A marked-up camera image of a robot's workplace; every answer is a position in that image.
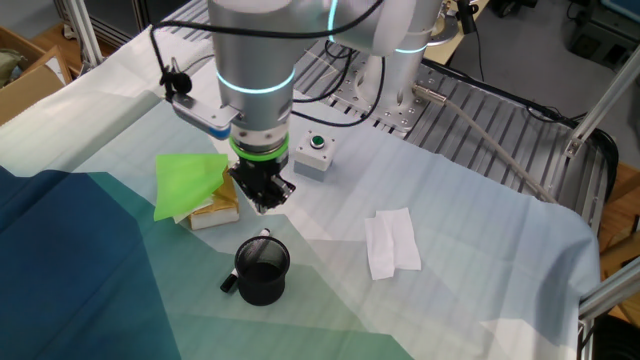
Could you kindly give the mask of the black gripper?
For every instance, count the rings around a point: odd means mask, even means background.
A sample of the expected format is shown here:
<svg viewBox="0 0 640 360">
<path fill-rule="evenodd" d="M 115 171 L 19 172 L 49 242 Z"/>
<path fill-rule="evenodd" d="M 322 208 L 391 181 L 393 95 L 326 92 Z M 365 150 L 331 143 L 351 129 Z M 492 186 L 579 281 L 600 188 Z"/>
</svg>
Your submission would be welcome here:
<svg viewBox="0 0 640 360">
<path fill-rule="evenodd" d="M 264 214 L 284 204 L 296 190 L 294 184 L 279 175 L 287 163 L 287 160 L 252 161 L 241 158 L 237 169 L 230 169 L 229 174 L 256 211 Z"/>
</svg>

